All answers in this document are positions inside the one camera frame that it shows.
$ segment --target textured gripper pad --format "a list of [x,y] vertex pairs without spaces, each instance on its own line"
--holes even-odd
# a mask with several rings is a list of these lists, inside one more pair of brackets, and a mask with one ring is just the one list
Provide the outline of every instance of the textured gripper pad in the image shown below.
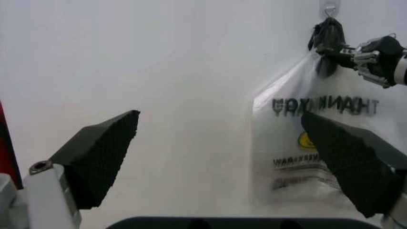
[[50,158],[64,166],[78,209],[101,204],[136,134],[139,113],[129,111],[82,128]]
[[365,217],[385,213],[398,196],[403,178],[338,123],[310,112],[301,119],[320,158],[336,176],[343,193]]

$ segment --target plastic bag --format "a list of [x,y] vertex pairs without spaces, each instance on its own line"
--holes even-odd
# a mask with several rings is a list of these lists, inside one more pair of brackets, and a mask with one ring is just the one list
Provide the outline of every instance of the plastic bag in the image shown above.
[[301,126],[304,111],[368,129],[406,151],[402,136],[407,110],[397,106],[397,101],[407,95],[407,89],[384,90],[344,68],[320,77],[316,73],[319,60],[311,51],[253,101],[253,194],[257,204],[299,200],[344,204],[337,202],[335,197],[346,197]]

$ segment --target white wall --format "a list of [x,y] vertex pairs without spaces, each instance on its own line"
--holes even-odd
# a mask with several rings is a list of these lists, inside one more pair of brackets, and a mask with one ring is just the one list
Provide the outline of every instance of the white wall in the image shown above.
[[[406,45],[406,7],[342,0],[338,19],[351,45],[391,32]],[[82,126],[142,112],[114,187],[83,212],[83,228],[257,214],[250,100],[306,53],[319,1],[2,0],[0,9],[0,97],[23,174]]]

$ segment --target red object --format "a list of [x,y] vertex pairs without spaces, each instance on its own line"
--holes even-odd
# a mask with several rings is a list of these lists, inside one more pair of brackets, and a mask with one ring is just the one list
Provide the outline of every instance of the red object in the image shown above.
[[18,189],[22,188],[21,176],[17,165],[16,156],[14,155],[13,145],[9,130],[6,124],[3,107],[0,102],[0,173],[10,175],[15,186]]

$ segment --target screw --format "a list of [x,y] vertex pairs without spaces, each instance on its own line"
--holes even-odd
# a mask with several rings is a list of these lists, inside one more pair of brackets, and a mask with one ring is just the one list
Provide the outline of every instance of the screw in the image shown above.
[[35,175],[37,173],[43,172],[52,168],[51,161],[40,161],[32,165],[29,169],[30,175]]

